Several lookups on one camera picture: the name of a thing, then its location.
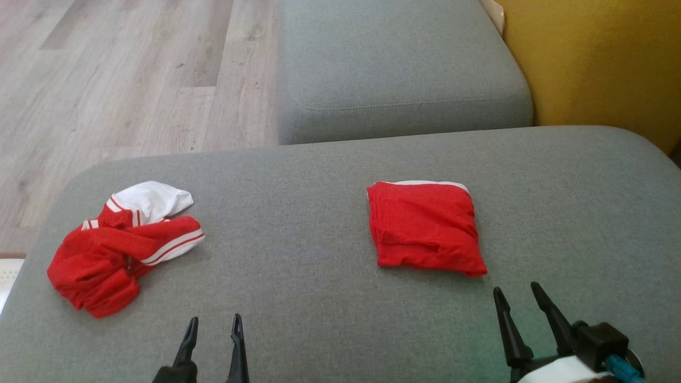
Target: folded clothing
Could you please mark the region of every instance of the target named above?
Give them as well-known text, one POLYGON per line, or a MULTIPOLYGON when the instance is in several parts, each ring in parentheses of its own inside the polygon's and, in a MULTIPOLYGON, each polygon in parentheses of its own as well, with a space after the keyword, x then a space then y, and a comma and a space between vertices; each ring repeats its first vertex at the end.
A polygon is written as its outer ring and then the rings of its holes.
POLYGON ((377 182, 367 188, 379 266, 487 274, 473 200, 459 183, 377 182))

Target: gray sofa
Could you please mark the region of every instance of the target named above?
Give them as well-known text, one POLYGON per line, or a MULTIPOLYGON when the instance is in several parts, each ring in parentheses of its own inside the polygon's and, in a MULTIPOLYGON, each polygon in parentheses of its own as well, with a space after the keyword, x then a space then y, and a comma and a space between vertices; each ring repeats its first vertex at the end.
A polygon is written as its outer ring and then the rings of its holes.
POLYGON ((528 127, 151 157, 64 191, 0 316, 4 382, 150 382, 192 316, 200 382, 223 382, 241 313, 252 382, 504 382, 492 289, 537 355, 555 352, 538 281, 570 321, 631 338, 650 382, 681 380, 681 171, 610 127, 528 127), (117 190, 189 190, 207 239, 140 280, 122 312, 74 311, 46 269, 117 190), (489 274, 380 269, 366 187, 464 183, 489 274))
POLYGON ((281 2, 279 143, 532 125, 478 0, 281 2))

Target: sofa seam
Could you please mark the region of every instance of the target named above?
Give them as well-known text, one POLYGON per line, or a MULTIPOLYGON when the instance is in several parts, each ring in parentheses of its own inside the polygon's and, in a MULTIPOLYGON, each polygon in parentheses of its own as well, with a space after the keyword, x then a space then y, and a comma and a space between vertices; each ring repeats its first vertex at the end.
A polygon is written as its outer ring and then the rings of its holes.
POLYGON ((438 104, 459 104, 459 103, 466 103, 466 102, 486 102, 486 101, 498 101, 498 100, 504 100, 504 99, 511 99, 514 97, 519 96, 520 93, 516 93, 513 95, 505 96, 505 97, 493 97, 493 98, 481 98, 481 99, 464 99, 464 100, 445 100, 445 101, 425 101, 425 102, 416 102, 416 103, 409 103, 409 104, 399 104, 399 103, 393 103, 393 104, 374 104, 374 105, 364 105, 364 106, 345 106, 343 108, 311 108, 309 106, 305 106, 301 104, 293 95, 291 95, 291 100, 294 102, 295 105, 300 107, 303 110, 306 110, 308 112, 313 112, 313 113, 341 113, 341 112, 354 112, 354 111, 359 111, 359 110, 367 110, 367 109, 404 109, 404 108, 414 108, 417 106, 431 106, 431 105, 438 105, 438 104))

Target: laminate floor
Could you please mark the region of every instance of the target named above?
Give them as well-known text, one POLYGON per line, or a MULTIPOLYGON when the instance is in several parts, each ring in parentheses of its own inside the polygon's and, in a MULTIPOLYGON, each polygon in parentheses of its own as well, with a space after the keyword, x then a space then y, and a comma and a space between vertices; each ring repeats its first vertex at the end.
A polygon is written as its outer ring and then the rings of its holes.
POLYGON ((0 0, 0 252, 96 164, 274 145, 273 1, 0 0))

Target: yellow wall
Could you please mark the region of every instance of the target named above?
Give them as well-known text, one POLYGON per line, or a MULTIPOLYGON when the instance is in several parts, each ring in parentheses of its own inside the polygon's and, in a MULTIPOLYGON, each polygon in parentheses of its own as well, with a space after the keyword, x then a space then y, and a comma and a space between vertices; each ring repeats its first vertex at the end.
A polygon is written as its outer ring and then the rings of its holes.
POLYGON ((681 138, 681 0, 497 0, 535 125, 612 125, 665 153, 681 138))

